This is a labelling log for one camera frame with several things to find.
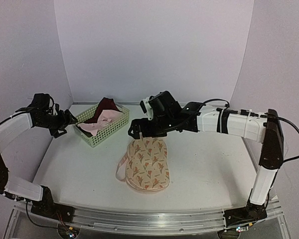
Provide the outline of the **pink bra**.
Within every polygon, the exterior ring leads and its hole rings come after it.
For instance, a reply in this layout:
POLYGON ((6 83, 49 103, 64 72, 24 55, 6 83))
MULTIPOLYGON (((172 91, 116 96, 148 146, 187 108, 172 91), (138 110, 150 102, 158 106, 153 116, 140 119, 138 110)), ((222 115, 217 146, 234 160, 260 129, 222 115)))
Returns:
POLYGON ((96 122, 79 123, 78 127, 90 133, 92 136, 96 136, 99 130, 105 128, 107 125, 114 122, 123 115, 124 114, 122 112, 115 110, 102 110, 96 122))

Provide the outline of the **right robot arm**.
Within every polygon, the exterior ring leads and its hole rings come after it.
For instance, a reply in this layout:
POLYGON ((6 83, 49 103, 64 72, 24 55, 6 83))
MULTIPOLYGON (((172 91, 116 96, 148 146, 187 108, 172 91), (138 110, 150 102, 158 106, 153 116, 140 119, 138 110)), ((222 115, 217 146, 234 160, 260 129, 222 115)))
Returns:
POLYGON ((189 102, 181 107, 170 92, 164 91, 140 102, 146 117, 134 119, 128 130, 133 139, 164 137, 171 131, 216 132, 249 139, 262 144, 254 186, 249 204, 241 209, 241 216, 251 221, 266 201, 281 166, 299 159, 299 155, 284 159, 284 135, 281 122, 289 124, 298 134, 299 128, 290 120, 278 116, 273 109, 265 113, 251 110, 233 110, 211 106, 212 100, 189 102))

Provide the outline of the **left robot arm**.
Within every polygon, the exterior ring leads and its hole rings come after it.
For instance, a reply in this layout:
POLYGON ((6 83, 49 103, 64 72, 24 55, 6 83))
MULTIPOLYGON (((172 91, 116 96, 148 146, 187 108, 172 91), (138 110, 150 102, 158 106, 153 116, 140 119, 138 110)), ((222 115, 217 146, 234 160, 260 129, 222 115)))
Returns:
POLYGON ((36 93, 27 107, 15 111, 7 119, 0 122, 0 193, 12 195, 13 200, 23 198, 37 201, 38 210, 47 218, 57 213, 57 207, 49 199, 43 198, 44 188, 22 178, 10 176, 2 153, 24 132, 40 127, 49 130, 52 137, 58 138, 67 133, 69 125, 78 120, 69 110, 61 110, 59 104, 46 93, 36 93))

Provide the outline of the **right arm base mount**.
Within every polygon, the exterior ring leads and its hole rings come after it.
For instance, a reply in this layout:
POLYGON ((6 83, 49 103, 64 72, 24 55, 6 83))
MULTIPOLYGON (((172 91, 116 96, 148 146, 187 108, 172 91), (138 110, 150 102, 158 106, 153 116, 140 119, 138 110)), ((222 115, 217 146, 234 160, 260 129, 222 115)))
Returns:
POLYGON ((267 218, 267 206, 269 203, 270 191, 267 193, 265 202, 262 205, 252 204, 250 202, 251 193, 244 207, 227 209, 224 211, 226 228, 238 227, 248 223, 256 223, 259 220, 267 218))

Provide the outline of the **patterned beige laundry bag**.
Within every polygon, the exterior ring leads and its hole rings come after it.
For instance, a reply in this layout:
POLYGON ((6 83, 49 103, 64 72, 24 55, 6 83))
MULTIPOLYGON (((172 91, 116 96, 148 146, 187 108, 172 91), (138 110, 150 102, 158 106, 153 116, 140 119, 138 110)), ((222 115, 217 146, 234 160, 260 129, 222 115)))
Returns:
POLYGON ((164 140, 151 137, 133 140, 118 163, 116 179, 144 193, 167 188, 170 173, 164 140))

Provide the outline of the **green plastic basket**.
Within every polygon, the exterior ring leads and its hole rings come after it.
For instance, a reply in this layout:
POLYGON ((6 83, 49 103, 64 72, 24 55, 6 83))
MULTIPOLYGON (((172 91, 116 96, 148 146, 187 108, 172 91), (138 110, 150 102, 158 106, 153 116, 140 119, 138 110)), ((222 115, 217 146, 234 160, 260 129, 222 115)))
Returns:
POLYGON ((113 121, 108 122, 103 128, 99 129, 95 135, 91 132, 87 132, 81 128, 81 124, 90 119, 96 109, 98 104, 88 108, 79 114, 76 118, 78 120, 78 124, 74 126, 74 130, 76 133, 92 148, 103 142, 105 139, 116 133, 123 126, 125 126, 129 122, 130 110, 122 105, 117 105, 117 108, 121 112, 121 115, 113 121))

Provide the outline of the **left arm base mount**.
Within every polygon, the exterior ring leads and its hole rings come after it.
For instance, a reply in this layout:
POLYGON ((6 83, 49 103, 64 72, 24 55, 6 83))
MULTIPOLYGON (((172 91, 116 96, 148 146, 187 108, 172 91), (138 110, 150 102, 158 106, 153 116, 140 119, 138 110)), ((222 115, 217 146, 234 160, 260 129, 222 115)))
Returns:
POLYGON ((54 202, 51 190, 43 188, 43 196, 40 201, 32 201, 31 213, 49 219, 71 223, 74 216, 74 207, 54 202))

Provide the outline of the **dark red bra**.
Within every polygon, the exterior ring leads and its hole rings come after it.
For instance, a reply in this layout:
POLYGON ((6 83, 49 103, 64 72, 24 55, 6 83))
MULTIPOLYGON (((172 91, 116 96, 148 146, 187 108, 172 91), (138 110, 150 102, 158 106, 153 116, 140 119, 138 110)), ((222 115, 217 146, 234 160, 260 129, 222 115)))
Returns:
POLYGON ((121 112, 117 108, 117 106, 114 102, 114 99, 103 97, 102 100, 99 102, 99 104, 94 112, 94 115, 91 118, 85 120, 84 123, 97 123, 101 113, 105 110, 121 112))

